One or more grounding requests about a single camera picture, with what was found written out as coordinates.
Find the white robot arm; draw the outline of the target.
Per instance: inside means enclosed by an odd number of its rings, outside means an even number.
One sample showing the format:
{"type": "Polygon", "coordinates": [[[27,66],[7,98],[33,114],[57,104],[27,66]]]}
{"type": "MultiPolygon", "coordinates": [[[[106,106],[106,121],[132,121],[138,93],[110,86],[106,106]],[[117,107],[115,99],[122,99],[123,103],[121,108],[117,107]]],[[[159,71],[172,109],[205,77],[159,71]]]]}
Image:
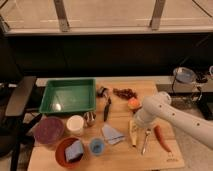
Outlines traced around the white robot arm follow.
{"type": "Polygon", "coordinates": [[[171,106],[171,102],[172,99],[167,92],[145,96],[142,108],[133,117],[134,122],[144,128],[159,117],[213,150],[213,122],[176,109],[171,106]]]}

